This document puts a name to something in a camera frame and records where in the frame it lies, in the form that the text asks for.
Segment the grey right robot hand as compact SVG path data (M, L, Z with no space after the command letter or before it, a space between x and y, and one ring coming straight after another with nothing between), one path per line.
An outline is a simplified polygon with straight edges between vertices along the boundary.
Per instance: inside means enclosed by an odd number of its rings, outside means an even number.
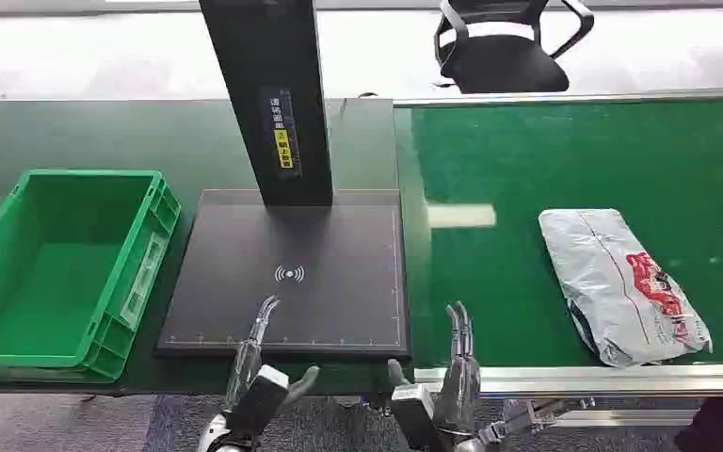
M474 357L473 323L462 301L448 304L450 364L439 395L407 380L396 359L387 362L393 392L390 409L410 448L451 451L474 438L474 403L480 391L480 366Z

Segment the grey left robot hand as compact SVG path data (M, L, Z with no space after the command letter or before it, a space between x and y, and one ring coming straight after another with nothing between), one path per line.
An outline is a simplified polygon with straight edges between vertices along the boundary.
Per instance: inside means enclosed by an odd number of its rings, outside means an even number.
M251 325L249 336L236 351L233 360L232 372L226 390L225 402L222 410L231 412L239 403L241 396L248 390L262 366L262 342L270 316L275 307L281 302L277 295L271 295L262 303L254 322ZM279 410L288 408L299 398L303 397L315 384L320 368L310 366L301 379L286 387L286 398L279 406Z

